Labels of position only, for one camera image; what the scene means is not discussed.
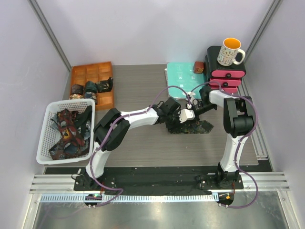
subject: gray wood tabletop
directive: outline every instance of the gray wood tabletop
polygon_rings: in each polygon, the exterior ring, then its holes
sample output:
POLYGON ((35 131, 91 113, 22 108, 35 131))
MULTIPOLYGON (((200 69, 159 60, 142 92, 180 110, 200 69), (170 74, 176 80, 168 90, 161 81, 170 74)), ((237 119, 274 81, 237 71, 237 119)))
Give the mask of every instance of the gray wood tabletop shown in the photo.
MULTIPOLYGON (((135 111, 148 107, 156 95, 166 87, 165 64, 113 66, 114 101, 119 111, 135 111)), ((64 99, 68 99, 68 80, 64 99)), ((160 96, 166 100, 167 92, 160 96)), ((95 122, 107 112, 97 111, 95 122)), ((215 166, 224 154, 226 132, 223 127, 223 110, 211 110, 201 115, 214 125, 209 134, 174 135, 165 124, 141 126, 128 131, 121 145, 107 161, 108 167, 139 166, 215 166)), ((86 165, 88 161, 63 166, 86 165)), ((251 139, 244 146, 241 165, 257 165, 251 139)))

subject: white wall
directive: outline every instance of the white wall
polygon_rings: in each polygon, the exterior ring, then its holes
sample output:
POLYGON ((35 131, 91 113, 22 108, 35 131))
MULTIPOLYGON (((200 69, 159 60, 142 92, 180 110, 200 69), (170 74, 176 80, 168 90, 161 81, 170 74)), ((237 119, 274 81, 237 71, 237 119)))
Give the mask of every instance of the white wall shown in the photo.
POLYGON ((305 217, 305 1, 284 0, 247 60, 247 85, 277 170, 305 217))
POLYGON ((272 0, 38 0, 71 65, 203 60, 227 37, 247 49, 272 0))
POLYGON ((67 69, 26 0, 0 2, 0 222, 21 228, 46 106, 62 98, 67 69))

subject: pink drawer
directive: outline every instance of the pink drawer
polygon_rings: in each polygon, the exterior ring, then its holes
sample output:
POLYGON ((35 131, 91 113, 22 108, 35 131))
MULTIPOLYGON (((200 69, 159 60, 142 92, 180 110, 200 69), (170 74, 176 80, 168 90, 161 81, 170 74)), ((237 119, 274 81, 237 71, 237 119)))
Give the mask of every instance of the pink drawer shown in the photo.
MULTIPOLYGON (((219 87, 218 86, 212 86, 211 85, 211 88, 212 89, 218 89, 219 87)), ((224 87, 222 88, 225 92, 228 92, 228 93, 237 93, 237 87, 224 87)))
POLYGON ((242 83, 241 80, 210 79, 210 85, 218 85, 217 83, 213 83, 213 81, 219 82, 222 87, 238 87, 242 83))
POLYGON ((212 71, 213 77, 225 77, 230 78, 242 78, 245 75, 243 71, 233 71, 233 70, 215 70, 212 71))

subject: brown box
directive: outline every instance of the brown box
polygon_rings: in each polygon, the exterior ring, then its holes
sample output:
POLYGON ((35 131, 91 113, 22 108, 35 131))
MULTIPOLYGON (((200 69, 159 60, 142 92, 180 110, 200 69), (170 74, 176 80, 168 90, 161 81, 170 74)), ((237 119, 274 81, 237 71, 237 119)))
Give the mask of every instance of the brown box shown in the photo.
POLYGON ((200 61, 196 61, 194 64, 194 73, 202 74, 204 70, 204 63, 200 61))
MULTIPOLYGON (((94 63, 87 65, 74 66, 71 74, 71 87, 73 84, 85 85, 87 81, 94 83, 101 80, 113 78, 111 62, 94 63)), ((111 92, 97 93, 97 105, 95 110, 104 110, 114 108, 113 88, 111 92)))

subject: white plastic basket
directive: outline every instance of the white plastic basket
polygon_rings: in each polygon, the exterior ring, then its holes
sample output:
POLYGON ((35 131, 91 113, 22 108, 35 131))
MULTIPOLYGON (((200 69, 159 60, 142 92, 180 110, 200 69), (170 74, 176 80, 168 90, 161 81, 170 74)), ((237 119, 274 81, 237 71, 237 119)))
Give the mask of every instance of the white plastic basket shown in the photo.
POLYGON ((47 106, 47 110, 43 119, 42 130, 40 134, 38 150, 36 155, 37 162, 42 165, 55 165, 55 164, 78 162, 90 158, 93 152, 94 115, 95 115, 95 103, 94 100, 92 99, 72 99, 72 100, 63 100, 63 101, 50 103, 47 106), (49 149, 51 149, 60 140, 61 134, 58 130, 54 130, 50 126, 51 123, 53 122, 51 120, 52 115, 59 111, 64 110, 65 108, 67 108, 69 111, 79 111, 79 113, 82 113, 89 105, 92 106, 91 137, 90 137, 89 153, 78 158, 53 160, 49 153, 49 149))

